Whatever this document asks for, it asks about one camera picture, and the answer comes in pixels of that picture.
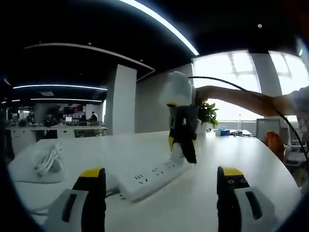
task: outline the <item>potted plant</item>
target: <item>potted plant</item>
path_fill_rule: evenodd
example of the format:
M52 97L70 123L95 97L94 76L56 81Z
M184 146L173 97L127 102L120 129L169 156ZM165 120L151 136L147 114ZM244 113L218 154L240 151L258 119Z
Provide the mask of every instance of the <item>potted plant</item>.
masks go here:
M209 124L211 124L213 128L218 125L216 113L218 109L215 109L215 106L216 103L209 105L206 101L204 101L199 107L197 118L202 122L199 130L200 132L205 133Z

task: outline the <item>black cable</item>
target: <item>black cable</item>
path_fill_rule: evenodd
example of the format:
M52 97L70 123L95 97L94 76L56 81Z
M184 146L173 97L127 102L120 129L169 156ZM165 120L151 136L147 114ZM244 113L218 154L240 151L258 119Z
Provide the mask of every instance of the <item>black cable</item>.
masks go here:
M277 108L274 106L273 103L268 102L268 101L265 101L264 98L262 98L262 97L256 95L254 92L251 92L251 91L248 91L248 90L244 89L243 87L240 87L240 86L235 85L235 84L233 84L233 83L231 83L231 82L228 82L228 81L225 81L225 80L221 80L221 79L218 79L218 78L215 78L215 77L208 77L208 76L189 76L189 79L210 79L210 80L215 80L215 81L221 81L221 82L223 82L223 83L232 85L232 86L234 86L234 87L236 87L236 88L238 88L238 89L240 89L240 90L242 90L242 91L245 91L245 92L251 94L252 96L256 97L257 99L261 100L263 103L265 103L265 104L271 106L271 107L273 108L273 110L274 110L280 117L283 118L283 120L289 125L289 127L291 128L291 130L292 130L293 133L295 134L295 136L296 136L296 138L297 138L297 140L298 140L298 142L299 142L299 144L300 144L300 146L301 146L301 148L302 148L302 150L303 150L303 153L304 153L304 155L305 155L305 158L306 158L306 170L307 170L307 172L308 172L308 174L309 174L309 160L308 160L308 157L307 157L307 153L309 152L309 147L307 146L308 151L306 151L306 150L305 150L305 147L303 146L303 143L302 143L302 141L301 141L299 135L297 134L296 130L294 129L294 127L291 125L291 123L289 122L289 120L288 120L279 110L277 110Z

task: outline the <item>computer monitor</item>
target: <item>computer monitor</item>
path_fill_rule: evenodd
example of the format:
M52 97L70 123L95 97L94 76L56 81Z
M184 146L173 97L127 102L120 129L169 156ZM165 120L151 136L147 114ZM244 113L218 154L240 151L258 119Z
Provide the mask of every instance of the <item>computer monitor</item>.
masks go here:
M66 117L66 122L72 122L72 117Z

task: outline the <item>ceiling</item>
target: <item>ceiling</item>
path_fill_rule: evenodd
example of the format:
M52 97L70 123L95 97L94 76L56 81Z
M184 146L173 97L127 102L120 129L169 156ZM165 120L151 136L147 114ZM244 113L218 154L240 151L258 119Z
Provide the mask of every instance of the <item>ceiling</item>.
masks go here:
M234 49L295 53L295 30L279 1L138 0L151 8L196 48L200 56ZM195 55L166 27L118 0L9 1L0 6L0 97L99 99L106 92L64 88L12 89L33 84L106 87L120 63L137 69L138 79L187 64ZM42 46L49 43L80 47ZM104 49L136 62L91 48Z

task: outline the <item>white desk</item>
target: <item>white desk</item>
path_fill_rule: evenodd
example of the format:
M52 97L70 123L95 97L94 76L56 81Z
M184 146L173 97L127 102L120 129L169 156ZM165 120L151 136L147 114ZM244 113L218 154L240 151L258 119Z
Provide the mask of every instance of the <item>white desk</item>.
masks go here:
M92 138L41 140L28 147L9 165L12 175L46 145L61 141L66 178L58 184L16 183L17 191L28 208L51 203L65 188L72 188L86 169L104 167L111 173L123 169L151 167L169 157L168 132L142 133ZM108 232L187 232L218 230L217 167L241 170L251 186L274 203L282 222L300 199L292 176L278 158L258 139L215 137L210 132L198 137L197 165L159 192L139 203L121 200L118 195L106 199Z
M102 126L65 126L56 125L52 127L8 127L11 130L12 147L15 156L29 145L35 144L36 131L57 131L58 138L75 138L75 130L107 130Z

